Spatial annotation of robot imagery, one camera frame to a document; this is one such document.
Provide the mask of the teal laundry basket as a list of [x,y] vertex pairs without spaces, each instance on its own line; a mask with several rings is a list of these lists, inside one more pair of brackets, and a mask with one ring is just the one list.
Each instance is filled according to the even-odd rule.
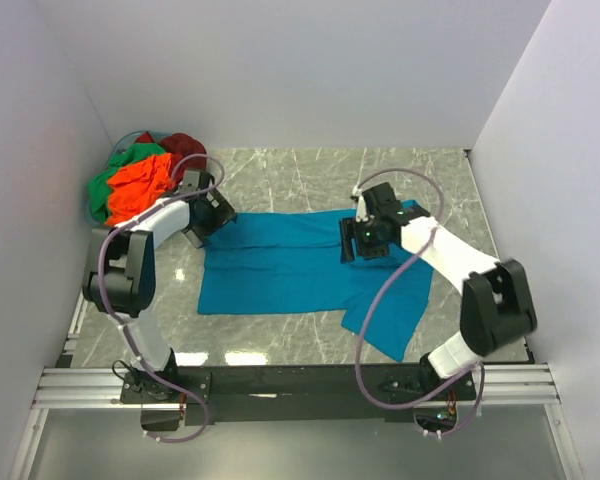
[[[109,155],[108,159],[105,162],[104,168],[102,169],[102,171],[106,168],[106,165],[108,163],[108,160],[117,153],[122,153],[124,152],[128,147],[130,147],[131,145],[135,144],[135,143],[157,143],[155,142],[155,136],[153,133],[149,132],[149,131],[137,131],[137,132],[132,132],[131,134],[127,134],[126,136],[122,137],[114,146],[112,153]],[[90,211],[89,211],[89,196],[88,196],[88,200],[86,203],[86,219],[88,221],[88,223],[91,226],[96,226],[99,225],[97,224],[91,217],[90,215]]]

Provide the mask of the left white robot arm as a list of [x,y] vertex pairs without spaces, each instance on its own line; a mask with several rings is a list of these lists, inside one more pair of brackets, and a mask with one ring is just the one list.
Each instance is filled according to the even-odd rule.
[[218,191],[222,173],[188,169],[175,190],[128,221],[92,229],[82,280],[85,300],[117,327],[132,354],[131,371],[142,379],[174,383],[175,353],[152,315],[156,292],[155,250],[181,232],[196,248],[237,220]]

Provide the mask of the aluminium rail frame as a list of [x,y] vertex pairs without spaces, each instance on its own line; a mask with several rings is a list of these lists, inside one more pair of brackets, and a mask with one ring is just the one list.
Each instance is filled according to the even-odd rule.
[[[550,405],[561,398],[547,365],[487,365],[483,406]],[[102,368],[43,370],[34,409],[123,408],[123,382]]]

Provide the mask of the orange t shirt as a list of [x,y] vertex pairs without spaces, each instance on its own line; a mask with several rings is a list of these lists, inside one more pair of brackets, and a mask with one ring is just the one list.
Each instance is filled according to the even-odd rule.
[[170,153],[164,153],[121,168],[109,180],[113,192],[108,200],[106,225],[114,226],[139,215],[172,190],[176,185],[172,171],[178,162]]

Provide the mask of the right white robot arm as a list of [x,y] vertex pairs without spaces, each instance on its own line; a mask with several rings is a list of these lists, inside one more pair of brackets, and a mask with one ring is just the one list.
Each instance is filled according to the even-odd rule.
[[423,360],[446,380],[537,328],[526,272],[450,233],[419,205],[405,206],[389,183],[353,189],[356,213],[340,221],[341,261],[374,260],[395,245],[417,255],[461,295],[459,330]]

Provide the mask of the blue t shirt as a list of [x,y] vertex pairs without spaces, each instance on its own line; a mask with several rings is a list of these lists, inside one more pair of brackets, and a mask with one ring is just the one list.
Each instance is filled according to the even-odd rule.
[[341,260],[339,223],[351,209],[241,213],[211,235],[197,311],[205,315],[341,310],[359,333],[384,282],[410,257],[392,245],[374,260]]

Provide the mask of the green t shirt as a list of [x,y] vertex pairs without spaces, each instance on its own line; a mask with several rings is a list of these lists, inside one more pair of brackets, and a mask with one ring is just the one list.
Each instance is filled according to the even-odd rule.
[[121,168],[145,160],[151,155],[164,154],[165,150],[157,143],[135,143],[124,152],[114,154],[106,168],[94,176],[87,184],[89,211],[97,224],[104,224],[109,216],[108,198],[113,192],[109,179]]

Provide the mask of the black base beam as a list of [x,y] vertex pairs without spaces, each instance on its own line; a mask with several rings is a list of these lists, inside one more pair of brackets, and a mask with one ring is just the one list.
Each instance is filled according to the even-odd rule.
[[291,366],[169,366],[161,383],[127,368],[120,401],[141,409],[150,432],[215,423],[382,419],[413,422],[397,411],[439,386],[414,363]]

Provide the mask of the dark red t shirt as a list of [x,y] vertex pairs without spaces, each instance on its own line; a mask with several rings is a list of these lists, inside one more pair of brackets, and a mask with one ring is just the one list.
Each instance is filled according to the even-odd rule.
[[188,134],[174,133],[159,140],[158,144],[173,156],[175,162],[193,155],[193,158],[188,161],[189,164],[204,165],[206,163],[206,148],[200,141]]

